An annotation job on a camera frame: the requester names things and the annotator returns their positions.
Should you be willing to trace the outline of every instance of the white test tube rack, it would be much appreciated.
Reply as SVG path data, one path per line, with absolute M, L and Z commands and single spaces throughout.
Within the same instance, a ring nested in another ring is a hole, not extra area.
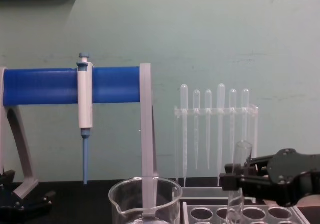
M 218 186 L 220 185 L 219 175 L 223 172 L 223 152 L 230 152 L 231 158 L 228 161 L 232 161 L 235 144 L 239 141 L 247 141 L 252 144 L 252 157 L 257 157 L 259 109 L 250 104 L 248 89 L 243 89 L 240 95 L 241 106 L 237 107 L 237 91 L 231 89 L 227 95 L 229 100 L 228 107 L 226 107 L 226 87 L 224 84 L 220 84 L 217 88 L 217 105 L 216 108 L 213 108 L 211 90 L 206 90 L 204 94 L 199 90 L 194 90 L 192 93 L 193 106 L 189 108 L 188 86 L 185 84 L 181 86 L 180 108 L 176 107 L 174 109 L 174 145 L 175 178 L 178 182 L 179 178 L 183 177 L 184 187 L 186 187 L 188 164 L 190 164 L 188 150 L 191 150 L 191 148 L 194 149 L 195 158 L 192 158 L 192 161 L 196 170 L 199 166 L 199 149 L 206 148 L 207 168 L 209 170 L 216 169 Z M 205 102 L 204 108 L 201 108 L 201 99 Z M 205 133 L 205 140 L 202 138 L 201 142 L 199 122 L 203 121 L 205 121 L 206 130 L 203 132 Z M 193 129 L 188 129 L 189 122 L 194 123 Z M 216 136 L 213 135 L 214 129 L 217 129 Z M 229 135 L 228 140 L 224 140 L 226 132 Z M 217 152 L 217 161 L 212 159 L 212 151 Z

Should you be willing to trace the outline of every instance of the transfer pipette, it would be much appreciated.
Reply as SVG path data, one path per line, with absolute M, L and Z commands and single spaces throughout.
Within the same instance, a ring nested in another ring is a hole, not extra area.
M 235 89 L 230 90 L 229 108 L 230 108 L 230 157 L 231 157 L 230 163 L 234 163 L 235 132 L 236 132 L 236 110 L 235 110 L 235 108 L 237 108 L 237 91 Z
M 183 149 L 183 185 L 186 187 L 186 178 L 188 170 L 188 86 L 183 84 L 180 88 L 180 101 L 182 110 L 182 149 Z
M 193 92 L 195 169 L 198 170 L 200 91 Z
M 248 108 L 249 108 L 249 90 L 243 89 L 241 94 L 242 105 L 242 140 L 247 141 L 248 137 Z
M 212 109 L 212 92 L 206 90 L 204 94 L 205 120 L 206 120 L 206 155 L 208 170 L 210 170 L 210 146 L 211 146 L 211 109 Z
M 217 158 L 217 173 L 218 173 L 218 187 L 220 186 L 220 174 L 222 168 L 222 154 L 223 154 L 223 137 L 224 137 L 224 108 L 226 100 L 226 86 L 219 84 L 217 97 L 218 108 L 218 158 Z

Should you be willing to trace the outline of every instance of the light green wall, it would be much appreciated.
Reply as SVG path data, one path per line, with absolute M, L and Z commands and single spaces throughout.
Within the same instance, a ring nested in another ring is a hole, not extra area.
M 250 89 L 260 108 L 259 155 L 285 147 L 320 153 L 319 10 L 319 0 L 1 0 L 0 64 L 75 68 L 82 51 L 96 67 L 152 63 L 165 177 L 174 176 L 173 109 L 182 83 L 213 93 L 219 83 Z M 39 179 L 80 180 L 77 107 L 28 106 L 22 114 Z M 139 126 L 138 104 L 94 106 L 91 179 L 141 174 Z M 19 181 L 16 152 L 9 134 L 5 167 Z

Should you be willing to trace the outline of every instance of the beaker rim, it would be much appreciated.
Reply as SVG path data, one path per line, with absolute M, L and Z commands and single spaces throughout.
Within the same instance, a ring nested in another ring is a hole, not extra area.
M 148 178 L 152 178 L 154 180 L 159 180 L 159 181 L 173 184 L 178 190 L 178 196 L 174 200 L 172 200 L 164 205 L 159 205 L 159 206 L 155 206 L 155 207 L 151 207 L 151 208 L 134 208 L 134 209 L 129 209 L 129 210 L 125 210 L 125 211 L 122 211 L 120 206 L 111 198 L 111 193 L 114 190 L 116 190 L 117 188 L 119 188 L 125 184 L 128 184 L 128 183 L 142 181 L 143 179 L 148 179 Z M 176 183 L 175 181 L 172 181 L 170 179 L 166 179 L 166 178 L 162 178 L 162 177 L 158 177 L 158 176 L 141 176 L 141 177 L 133 177 L 131 179 L 123 180 L 123 181 L 119 182 L 118 184 L 114 185 L 108 193 L 108 197 L 109 197 L 110 202 L 116 207 L 116 210 L 122 215 L 134 213 L 134 212 L 144 212 L 147 210 L 157 211 L 157 210 L 169 207 L 171 205 L 174 205 L 176 202 L 179 202 L 182 195 L 183 195 L 183 189 L 178 183 Z

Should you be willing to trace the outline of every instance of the pipette holder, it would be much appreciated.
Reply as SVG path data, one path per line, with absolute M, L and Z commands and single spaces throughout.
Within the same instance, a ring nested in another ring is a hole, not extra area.
M 3 142 L 6 117 L 17 146 L 24 181 L 14 191 L 21 199 L 37 185 L 20 105 L 78 104 L 77 69 L 0 68 L 0 174 L 4 174 Z M 152 102 L 151 65 L 96 67 L 92 70 L 93 103 L 140 103 L 142 175 L 157 176 L 156 143 Z M 145 183 L 143 193 L 149 193 Z M 154 201 L 144 194 L 143 205 Z
M 194 92 L 190 92 L 194 93 L 194 100 L 193 106 L 190 104 L 188 105 L 186 104 L 186 102 L 189 101 L 188 94 L 186 94 L 186 90 L 188 91 L 188 87 L 186 85 L 181 86 L 181 88 L 184 89 L 181 90 L 181 93 L 183 93 L 181 94 L 182 108 L 175 107 L 174 109 L 175 179 L 177 182 L 179 182 L 180 179 L 180 184 L 182 184 L 182 186 L 184 187 L 188 186 L 188 180 L 186 181 L 186 186 L 183 182 L 181 182 L 181 178 L 184 177 L 184 162 L 187 163 L 187 172 L 185 177 L 211 178 L 218 177 L 221 172 L 224 172 L 223 164 L 233 162 L 234 146 L 241 140 L 251 143 L 253 146 L 252 157 L 257 156 L 259 109 L 255 105 L 249 104 L 249 90 L 244 89 L 242 91 L 242 103 L 240 107 L 237 107 L 236 90 L 230 90 L 230 104 L 229 107 L 226 108 L 224 107 L 225 100 L 221 100 L 221 98 L 225 98 L 225 95 L 221 94 L 221 91 L 219 91 L 220 87 L 222 87 L 222 91 L 225 92 L 224 85 L 220 84 L 218 87 L 217 107 L 208 108 L 212 106 L 212 102 L 210 102 L 211 100 L 208 100 L 208 97 L 211 97 L 211 91 L 207 90 L 206 93 L 204 91 L 201 91 L 201 99 L 205 99 L 206 103 L 205 105 L 203 105 L 204 107 L 199 108 L 200 91 L 195 90 Z M 208 140 L 208 136 L 210 137 L 209 153 L 207 152 L 208 150 L 206 150 L 206 141 Z M 222 143 L 223 148 L 222 150 L 220 150 L 221 153 L 218 153 L 218 142 Z M 208 160 L 206 160 L 206 162 L 203 161 L 203 159 L 206 159 L 207 154 L 211 159 L 210 163 Z M 222 168 L 219 171 L 218 169 L 220 167 L 218 167 L 217 169 L 218 155 L 221 155 L 221 157 L 223 157 L 223 159 L 220 159 L 220 166 Z M 190 193 L 191 195 L 197 195 L 194 191 L 195 189 L 192 190 L 190 188 L 187 188 L 186 192 L 183 191 L 185 192 L 183 196 L 187 197 L 187 193 Z M 210 191 L 211 197 L 214 197 L 215 194 L 212 193 L 212 189 L 210 189 Z M 220 188 L 215 188 L 215 191 L 217 196 L 223 196 L 223 194 L 220 193 Z

